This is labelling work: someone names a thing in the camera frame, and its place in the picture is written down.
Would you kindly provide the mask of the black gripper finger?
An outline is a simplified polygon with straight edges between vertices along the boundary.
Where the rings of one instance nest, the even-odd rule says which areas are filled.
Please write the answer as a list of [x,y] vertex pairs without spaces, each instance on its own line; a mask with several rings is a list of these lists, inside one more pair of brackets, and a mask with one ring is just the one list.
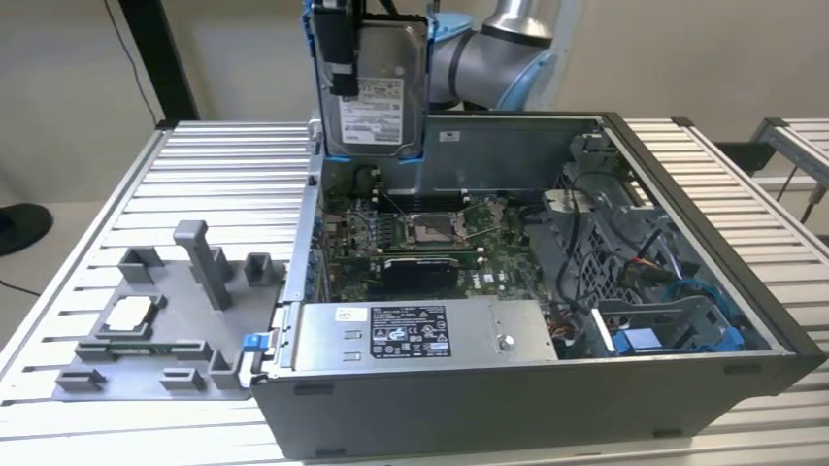
[[320,45],[330,71],[330,93],[357,96],[358,8],[353,1],[320,2]]

